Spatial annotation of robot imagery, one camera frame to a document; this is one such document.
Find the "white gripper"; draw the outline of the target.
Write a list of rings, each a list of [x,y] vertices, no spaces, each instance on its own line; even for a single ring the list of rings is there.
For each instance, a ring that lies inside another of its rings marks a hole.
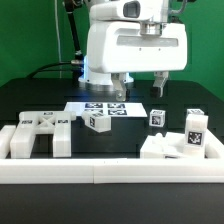
[[[112,73],[116,100],[126,100],[123,72],[155,72],[151,93],[163,96],[168,71],[183,70],[187,64],[187,36],[183,24],[165,25],[161,36],[141,35],[140,24],[101,22],[90,27],[87,61],[91,71]]]

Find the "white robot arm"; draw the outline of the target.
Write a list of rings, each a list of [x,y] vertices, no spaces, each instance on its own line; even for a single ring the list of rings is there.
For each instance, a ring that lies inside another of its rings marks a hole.
[[[93,0],[82,87],[127,97],[133,72],[152,72],[158,96],[171,71],[187,64],[185,25],[173,22],[171,0]]]

